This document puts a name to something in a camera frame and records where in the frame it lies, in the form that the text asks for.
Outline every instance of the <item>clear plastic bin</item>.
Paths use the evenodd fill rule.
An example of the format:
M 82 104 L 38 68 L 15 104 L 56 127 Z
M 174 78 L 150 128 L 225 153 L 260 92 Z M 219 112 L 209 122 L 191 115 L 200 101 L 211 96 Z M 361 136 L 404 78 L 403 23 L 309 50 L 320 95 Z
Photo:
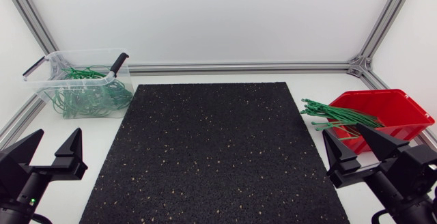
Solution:
M 66 119 L 123 117 L 134 94 L 128 57 L 123 49 L 57 51 L 38 60 L 23 80 Z

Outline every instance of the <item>bundle of green zip ties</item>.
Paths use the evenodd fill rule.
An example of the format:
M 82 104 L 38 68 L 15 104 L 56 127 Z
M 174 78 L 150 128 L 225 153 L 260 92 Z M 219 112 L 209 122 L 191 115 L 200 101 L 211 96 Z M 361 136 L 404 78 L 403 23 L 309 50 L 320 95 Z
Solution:
M 300 112 L 301 114 L 308 114 L 336 120 L 336 122 L 312 122 L 311 124 L 313 125 L 322 125 L 321 127 L 316 128 L 317 131 L 327 128 L 339 128 L 352 135 L 351 137 L 340 138 L 340 140 L 356 139 L 360 137 L 361 134 L 355 127 L 357 123 L 361 123 L 372 128 L 384 126 L 377 117 L 365 114 L 361 111 L 341 107 L 332 107 L 309 99 L 302 99 L 302 101 L 306 102 L 307 104 L 305 105 L 306 109 Z
M 101 79 L 106 75 L 96 72 L 88 67 L 84 70 L 74 68 L 63 69 L 66 72 L 64 79 Z M 64 118 L 104 117 L 112 111 L 126 108 L 132 100 L 132 92 L 125 85 L 114 79 L 106 85 L 86 87 L 63 87 L 54 91 L 53 97 L 46 95 L 52 100 L 53 108 L 62 114 Z

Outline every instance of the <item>black rubber mat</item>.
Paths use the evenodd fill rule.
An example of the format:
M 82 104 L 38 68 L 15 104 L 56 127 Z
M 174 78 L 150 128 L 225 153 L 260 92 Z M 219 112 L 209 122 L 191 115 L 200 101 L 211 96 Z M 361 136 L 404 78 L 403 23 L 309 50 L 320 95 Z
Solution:
M 81 223 L 348 223 L 285 83 L 140 85 Z

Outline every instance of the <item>red storage box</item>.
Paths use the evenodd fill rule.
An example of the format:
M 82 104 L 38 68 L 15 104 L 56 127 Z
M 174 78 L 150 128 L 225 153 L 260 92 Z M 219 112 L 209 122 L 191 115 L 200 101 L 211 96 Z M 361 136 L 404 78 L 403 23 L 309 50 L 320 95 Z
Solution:
M 374 115 L 385 125 L 377 130 L 406 141 L 412 140 L 434 123 L 432 117 L 399 89 L 345 92 L 329 105 L 356 109 Z M 339 138 L 354 136 L 339 128 L 334 130 Z M 356 154 L 371 151 L 362 136 L 358 139 L 343 140 L 343 143 Z

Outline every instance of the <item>black handle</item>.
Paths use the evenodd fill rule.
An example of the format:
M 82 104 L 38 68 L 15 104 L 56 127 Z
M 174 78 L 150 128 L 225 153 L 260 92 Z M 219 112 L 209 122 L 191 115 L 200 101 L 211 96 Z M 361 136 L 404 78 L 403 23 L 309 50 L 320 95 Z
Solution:
M 118 56 L 117 60 L 115 60 L 115 63 L 112 65 L 110 71 L 114 72 L 114 77 L 117 77 L 117 72 L 122 67 L 122 64 L 124 63 L 124 60 L 128 58 L 129 55 L 122 53 L 120 56 Z
M 32 65 L 32 67 L 30 67 L 28 70 L 26 70 L 26 72 L 23 73 L 23 76 L 27 77 L 29 76 L 29 74 L 34 71 L 36 69 L 36 67 L 40 66 L 42 64 L 42 62 L 44 61 L 44 57 L 41 57 L 40 60 L 38 60 L 36 63 L 34 63 Z

